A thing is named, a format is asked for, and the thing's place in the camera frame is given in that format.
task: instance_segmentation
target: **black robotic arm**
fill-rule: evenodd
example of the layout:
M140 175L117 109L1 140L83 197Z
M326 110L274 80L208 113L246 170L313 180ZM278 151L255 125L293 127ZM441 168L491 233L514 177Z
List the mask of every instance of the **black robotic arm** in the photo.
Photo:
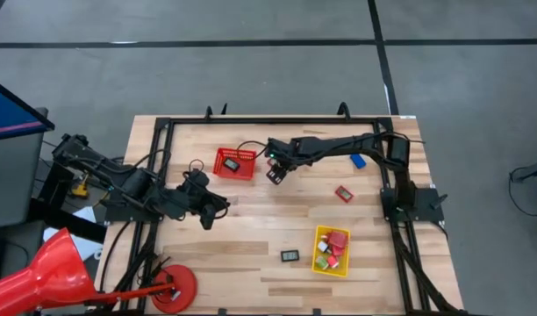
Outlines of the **black robotic arm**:
M122 202L142 212L150 212L161 219L167 215L171 219L182 220L186 212L200 216L204 229L211 229L214 219L227 213L230 205L221 197L206 189L209 179L199 169L183 172L185 181L174 190L164 187L159 173L138 167L148 156L135 165L121 165L99 154L89 147L87 138L82 135L64 134L62 142L52 152L55 162L88 172L110 190L119 192ZM217 212L224 210L223 215Z
M383 155L378 143L385 142L387 154ZM420 189L409 175L411 141L394 132L364 133L359 136L321 140L317 137L293 138L289 143L268 139L265 156L276 162L267 173L268 179L279 184L286 175L299 166L311 166L314 162L336 155L365 154L378 165L393 171L395 188L381 192L384 217L396 221L426 220L440 222L444 216L435 189Z

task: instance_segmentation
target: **small box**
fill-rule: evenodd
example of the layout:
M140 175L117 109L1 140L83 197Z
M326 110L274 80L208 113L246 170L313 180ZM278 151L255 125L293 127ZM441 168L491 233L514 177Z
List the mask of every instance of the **small box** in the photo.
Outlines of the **small box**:
M300 252L298 250L281 251L280 260L282 262L298 261L300 260Z
M346 203L348 203L354 197L354 195L352 193L350 193L342 185L339 188L337 188L337 190L335 191L335 194L337 196L339 196L339 198L342 199L343 201L345 201Z
M230 169L231 171L235 172L237 169L240 168L240 165L235 162L232 158L226 158L224 160L224 167Z

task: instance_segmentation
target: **yellow plastic basket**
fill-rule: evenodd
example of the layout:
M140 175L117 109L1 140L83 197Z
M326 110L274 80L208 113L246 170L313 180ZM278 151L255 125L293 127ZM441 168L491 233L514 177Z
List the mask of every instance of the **yellow plastic basket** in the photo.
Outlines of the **yellow plastic basket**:
M348 274L348 248L349 245L347 244L347 247L345 248L345 253L339 258L339 267L332 269L321 269L315 264L315 260L318 256L323 255L324 257L327 257L328 255L324 255L321 250L318 249L318 243L321 241L321 236L324 234L328 234L331 231L334 232L343 232L347 235L347 240L350 241L350 232L347 229L340 229L335 227L329 227L329 226L321 226L318 225L317 229L315 230L315 241L313 241L313 257L311 259L311 271L315 273L321 273L321 274L327 274L328 276L334 276L334 277L347 277Z

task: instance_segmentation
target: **red object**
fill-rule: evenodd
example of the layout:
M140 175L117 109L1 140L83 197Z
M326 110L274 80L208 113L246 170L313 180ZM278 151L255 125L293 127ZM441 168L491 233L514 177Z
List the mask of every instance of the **red object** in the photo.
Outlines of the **red object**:
M335 194L339 196L343 201L348 203L351 199L353 199L354 195L350 193L344 186L340 186L335 190Z
M337 268L339 266L339 260L337 260L334 255L329 255L327 258L327 263L329 263L331 268Z
M29 267L0 280L0 315L82 303L114 304L174 287L171 283L137 291L97 293L68 229L62 228L42 245Z
M345 233L341 232L331 232L331 235L329 236L329 245L344 248L347 246L347 235Z
M331 253L334 256L342 256L345 253L345 249L337 246L331 246Z
M218 148L213 173L214 175L225 178L251 180L253 179L254 161L256 156L257 153L252 150L240 149L240 156L238 157L236 149ZM240 165L237 171L232 171L228 167L224 166L224 161L226 158L231 158Z
M192 304L197 296L197 279L192 271L182 265L172 265L163 269L159 275L155 277L156 283L166 283L168 273L174 276L175 290L181 294L175 300L171 301L171 293L164 292L163 294L154 295L152 301L158 310L175 314L187 309Z

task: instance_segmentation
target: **robotic arm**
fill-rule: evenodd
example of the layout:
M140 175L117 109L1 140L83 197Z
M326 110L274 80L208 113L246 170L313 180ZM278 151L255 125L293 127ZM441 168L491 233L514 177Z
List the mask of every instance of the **robotic arm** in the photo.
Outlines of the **robotic arm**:
M387 155L378 150L378 143L387 142ZM268 139L265 156L276 160L267 173L268 179L279 184L298 166L311 166L325 157L344 154L365 154L378 165L393 171L396 188L394 208L411 212L417 203L415 183L409 176L409 151L411 142L397 133L365 133L360 136L321 140L317 137L294 138L290 143Z
M157 214L157 218L167 215L181 220L186 212L190 212L199 215L203 228L209 230L214 219L225 215L217 217L216 213L227 212L229 206L225 197L206 189L209 179L201 170L185 171L183 184L174 190L165 189L164 179L160 178L161 171L156 174L138 167L138 164L120 165L89 147L87 138L82 135L64 134L52 155L54 161L62 166L91 173L106 187L119 192L129 206Z

